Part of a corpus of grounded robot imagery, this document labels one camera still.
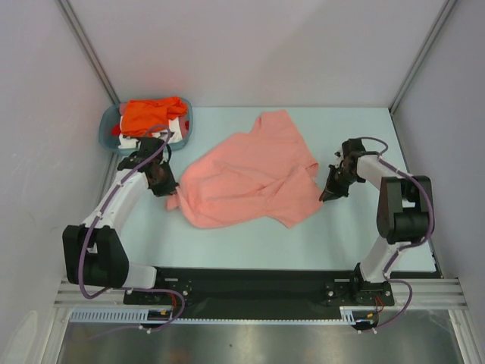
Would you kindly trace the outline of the salmon pink t shirt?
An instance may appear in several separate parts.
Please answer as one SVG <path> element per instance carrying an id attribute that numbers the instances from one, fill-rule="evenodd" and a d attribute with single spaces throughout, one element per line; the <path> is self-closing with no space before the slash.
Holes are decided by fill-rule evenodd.
<path id="1" fill-rule="evenodd" d="M 269 217 L 287 228 L 322 206 L 319 164 L 285 110 L 266 111 L 193 162 L 166 201 L 198 228 Z"/>

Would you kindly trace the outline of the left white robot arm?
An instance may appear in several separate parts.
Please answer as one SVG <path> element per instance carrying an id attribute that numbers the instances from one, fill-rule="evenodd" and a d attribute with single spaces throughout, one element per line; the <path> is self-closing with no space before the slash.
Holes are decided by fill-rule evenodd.
<path id="1" fill-rule="evenodd" d="M 62 234 L 67 280 L 79 286 L 141 289 L 151 303 L 167 295 L 167 284 L 158 279 L 157 268 L 132 263 L 121 241 L 121 232 L 135 204 L 150 191 L 156 197 L 176 192 L 170 167 L 163 154 L 140 166 L 134 155 L 121 160 L 113 183 L 95 210 L 79 225 Z"/>

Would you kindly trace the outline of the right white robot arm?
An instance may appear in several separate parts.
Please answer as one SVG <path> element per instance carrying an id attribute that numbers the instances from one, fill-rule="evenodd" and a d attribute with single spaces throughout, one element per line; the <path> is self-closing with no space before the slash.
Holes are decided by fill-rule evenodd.
<path id="1" fill-rule="evenodd" d="M 330 165 L 320 201 L 347 197 L 353 183 L 365 182 L 379 192 L 379 236 L 366 258 L 358 263 L 360 278 L 349 285 L 350 297 L 358 304 L 367 304 L 376 297 L 375 283 L 389 279 L 399 257 L 426 243 L 435 226 L 431 179 L 405 173 L 376 153 L 352 152 Z"/>

